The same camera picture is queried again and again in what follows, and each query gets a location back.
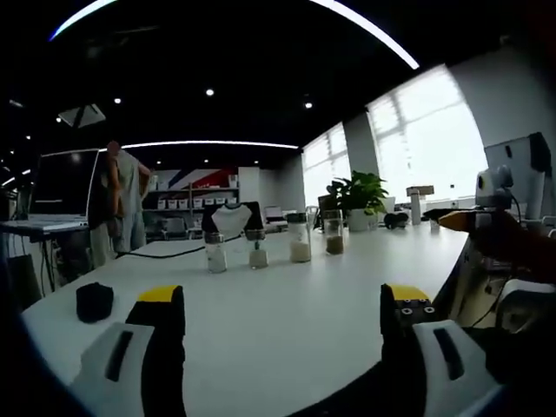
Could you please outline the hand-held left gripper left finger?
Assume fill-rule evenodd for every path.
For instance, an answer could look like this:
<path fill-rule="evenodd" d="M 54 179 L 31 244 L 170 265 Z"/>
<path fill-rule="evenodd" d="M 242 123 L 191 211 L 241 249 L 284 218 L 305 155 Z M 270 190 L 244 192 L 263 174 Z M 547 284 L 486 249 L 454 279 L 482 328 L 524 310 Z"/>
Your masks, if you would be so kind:
<path fill-rule="evenodd" d="M 71 393 L 93 416 L 184 416 L 185 335 L 182 286 L 140 294 L 83 352 Z"/>

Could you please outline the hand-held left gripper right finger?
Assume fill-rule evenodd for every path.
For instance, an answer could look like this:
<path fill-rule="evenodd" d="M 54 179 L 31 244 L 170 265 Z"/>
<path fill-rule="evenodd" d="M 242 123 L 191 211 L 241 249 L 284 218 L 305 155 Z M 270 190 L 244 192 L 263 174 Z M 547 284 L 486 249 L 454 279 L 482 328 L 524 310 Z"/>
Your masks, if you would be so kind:
<path fill-rule="evenodd" d="M 502 392 L 486 352 L 455 321 L 439 321 L 418 288 L 381 286 L 380 329 L 389 396 L 401 397 L 403 415 L 480 416 Z"/>

